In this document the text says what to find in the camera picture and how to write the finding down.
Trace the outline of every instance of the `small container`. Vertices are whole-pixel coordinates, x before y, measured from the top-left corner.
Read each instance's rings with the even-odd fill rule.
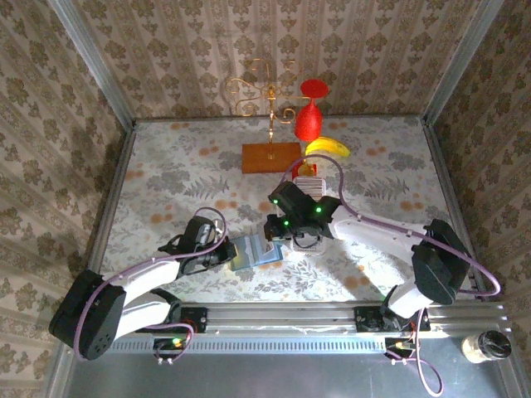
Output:
[[[504,359],[512,351],[507,336],[496,330],[466,337],[461,343],[461,350],[466,359],[472,363]]]

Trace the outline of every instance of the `table surface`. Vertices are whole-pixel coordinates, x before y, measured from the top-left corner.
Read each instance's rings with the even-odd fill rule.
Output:
[[[102,271],[161,255],[157,247],[182,233],[200,206],[223,212],[230,237],[262,228],[274,212],[267,195],[281,174],[242,174],[241,145],[266,142],[268,123],[237,118],[138,124]],[[418,117],[327,118],[322,135],[351,150],[338,161],[352,207],[398,221],[450,220]],[[277,126],[275,141],[296,141],[293,127]],[[327,193],[337,196],[337,170],[325,160],[315,162]],[[355,242],[330,241],[318,257],[286,248],[283,253],[285,259],[271,265],[238,272],[224,265],[164,288],[183,301],[205,303],[381,300],[413,274],[406,263]],[[469,286],[466,280],[464,288]]]

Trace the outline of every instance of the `gold candelabra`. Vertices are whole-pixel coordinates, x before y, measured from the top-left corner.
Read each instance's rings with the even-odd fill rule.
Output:
[[[239,84],[241,83],[249,88],[257,90],[260,93],[260,95],[257,95],[256,97],[244,98],[236,102],[235,111],[236,111],[236,114],[238,114],[239,116],[253,116],[254,115],[253,112],[250,112],[250,113],[246,112],[243,109],[243,106],[241,106],[242,103],[253,101],[253,100],[258,100],[258,99],[269,101],[269,146],[270,147],[269,147],[267,157],[269,160],[274,160],[275,150],[273,147],[273,129],[274,129],[275,120],[278,120],[282,124],[291,124],[295,120],[295,117],[296,117],[296,112],[293,108],[285,108],[282,113],[282,117],[279,118],[275,112],[275,101],[279,98],[284,98],[288,100],[310,100],[310,98],[300,96],[300,95],[289,95],[285,92],[287,87],[291,85],[297,79],[297,77],[299,77],[299,75],[302,73],[301,71],[298,74],[293,75],[289,80],[282,82],[280,85],[274,85],[273,82],[271,81],[269,62],[267,62],[266,60],[262,58],[254,58],[250,60],[249,67],[251,68],[251,70],[257,70],[258,69],[257,64],[259,62],[264,63],[266,74],[267,74],[267,82],[263,86],[256,86],[239,77],[233,77],[229,79],[229,81],[226,83],[226,90],[231,94],[234,94],[234,95],[238,94],[238,92],[240,91]],[[291,67],[294,63],[295,63],[294,61],[290,61],[288,62],[288,65],[285,64],[286,70],[291,70]]]

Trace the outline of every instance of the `yellow banana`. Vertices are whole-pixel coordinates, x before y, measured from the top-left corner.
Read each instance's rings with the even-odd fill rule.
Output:
[[[350,155],[350,149],[345,147],[339,141],[330,137],[319,137],[315,139],[314,141],[308,144],[306,150],[304,151],[304,154],[309,155],[314,151],[336,153],[345,158]]]

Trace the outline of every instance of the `patterned wallpaper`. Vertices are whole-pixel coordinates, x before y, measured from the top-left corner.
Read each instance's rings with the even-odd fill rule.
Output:
[[[33,396],[122,129],[44,1],[0,2],[0,397]]]
[[[324,80],[327,114],[420,114],[479,3],[73,1],[137,118],[232,114],[236,100],[256,92],[229,95],[227,79],[265,81],[264,67],[246,68],[255,57],[272,61],[288,94],[299,93],[304,77]],[[268,113],[260,100],[245,111]]]
[[[505,0],[436,131],[531,375],[531,2]]]

